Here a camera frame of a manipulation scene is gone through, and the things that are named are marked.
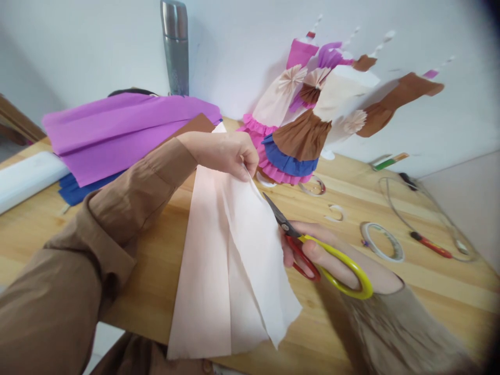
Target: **stainless steel bottle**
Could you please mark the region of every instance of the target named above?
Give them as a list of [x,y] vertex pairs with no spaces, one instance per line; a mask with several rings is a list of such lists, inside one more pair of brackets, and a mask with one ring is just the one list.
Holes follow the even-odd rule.
[[189,95],[188,12],[175,0],[161,0],[161,24],[172,95]]

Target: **wooden table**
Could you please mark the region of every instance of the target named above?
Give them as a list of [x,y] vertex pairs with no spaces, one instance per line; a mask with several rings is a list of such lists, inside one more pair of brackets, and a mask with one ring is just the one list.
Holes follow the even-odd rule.
[[[238,127],[230,119],[224,123],[228,129]],[[0,169],[43,150],[51,150],[47,140],[1,163]],[[378,185],[381,177],[398,178],[394,173],[375,173],[364,163],[338,156],[333,161],[320,160],[316,175],[327,186],[321,197],[311,197],[297,186],[257,186],[290,219],[324,224],[400,275],[431,314],[482,362],[496,328],[500,290],[498,277],[488,264],[482,258],[472,264],[445,259],[411,239]],[[158,223],[141,236],[138,264],[105,322],[168,343],[193,183],[194,175],[175,193]],[[32,254],[78,211],[73,207],[62,215],[65,203],[57,190],[54,184],[0,216],[0,285],[9,284]],[[430,205],[404,186],[394,184],[391,192],[396,207],[419,231],[459,255]],[[341,205],[347,220],[332,223],[325,219],[336,215],[329,204]],[[359,225],[364,221],[379,223],[399,239],[406,254],[404,263],[387,262],[362,247]],[[288,275],[304,309],[279,351],[266,342],[251,353],[215,361],[251,374],[344,374],[360,370],[359,348],[337,291],[328,285],[313,284],[293,269]]]

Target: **fingernail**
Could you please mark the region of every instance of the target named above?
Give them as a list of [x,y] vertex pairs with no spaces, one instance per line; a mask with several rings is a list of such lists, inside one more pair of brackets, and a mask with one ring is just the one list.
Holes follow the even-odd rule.
[[314,273],[309,269],[309,268],[306,268],[304,270],[304,272],[306,273],[306,275],[308,275],[309,277],[314,277]]

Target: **blue ruffle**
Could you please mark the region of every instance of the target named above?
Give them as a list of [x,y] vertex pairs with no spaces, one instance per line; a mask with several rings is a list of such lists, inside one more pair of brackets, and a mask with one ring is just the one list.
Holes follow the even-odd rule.
[[291,176],[308,176],[313,173],[318,166],[318,159],[298,161],[297,159],[282,153],[278,146],[274,143],[272,134],[265,137],[262,144],[266,149],[267,159],[276,168],[282,172],[288,173]]

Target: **tape roll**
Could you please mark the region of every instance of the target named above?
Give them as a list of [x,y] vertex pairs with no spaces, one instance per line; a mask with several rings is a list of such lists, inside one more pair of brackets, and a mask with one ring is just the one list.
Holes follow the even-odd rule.
[[[391,242],[392,247],[394,249],[394,255],[393,256],[387,256],[383,252],[380,251],[380,249],[373,243],[369,229],[374,228],[375,230],[382,232],[387,239]],[[363,238],[365,239],[368,247],[375,253],[377,254],[380,258],[395,262],[395,263],[401,263],[405,260],[405,253],[403,251],[403,247],[399,243],[399,241],[394,237],[387,229],[385,229],[383,226],[372,223],[372,222],[366,222],[361,225],[361,234],[363,235]]]
[[321,196],[327,191],[327,187],[324,185],[323,181],[319,177],[316,176],[311,176],[311,180],[316,181],[319,184],[319,187],[321,188],[321,191],[319,194],[313,193],[311,190],[307,189],[301,182],[298,183],[298,186],[301,188],[301,190],[310,195],[310,196]]

